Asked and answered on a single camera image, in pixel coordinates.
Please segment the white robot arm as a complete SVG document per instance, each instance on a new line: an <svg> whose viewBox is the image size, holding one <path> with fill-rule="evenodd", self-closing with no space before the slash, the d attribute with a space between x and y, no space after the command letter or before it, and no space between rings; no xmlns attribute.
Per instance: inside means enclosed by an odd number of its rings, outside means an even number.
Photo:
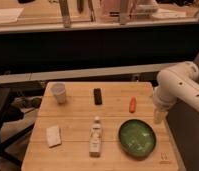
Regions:
<svg viewBox="0 0 199 171"><path fill-rule="evenodd" d="M158 86L154 88L152 100L155 105L154 123L160 124L168 111L180 99L199 112L199 68L185 61L162 69L157 75Z"/></svg>

